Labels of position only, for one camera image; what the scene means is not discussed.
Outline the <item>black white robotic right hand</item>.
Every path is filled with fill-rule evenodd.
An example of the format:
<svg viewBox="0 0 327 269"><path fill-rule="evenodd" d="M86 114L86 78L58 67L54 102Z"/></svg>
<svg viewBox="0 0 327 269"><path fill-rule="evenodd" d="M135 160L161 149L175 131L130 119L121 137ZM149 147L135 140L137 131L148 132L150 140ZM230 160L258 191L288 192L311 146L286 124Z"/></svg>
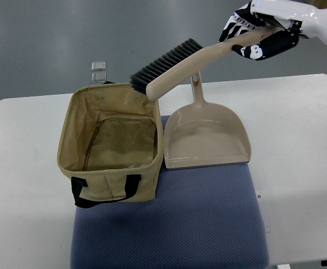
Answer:
<svg viewBox="0 0 327 269"><path fill-rule="evenodd" d="M300 38L318 38L327 45L327 1L249 1L234 11L220 41L249 31L267 30L258 43L235 44L232 50L256 61L294 48Z"/></svg>

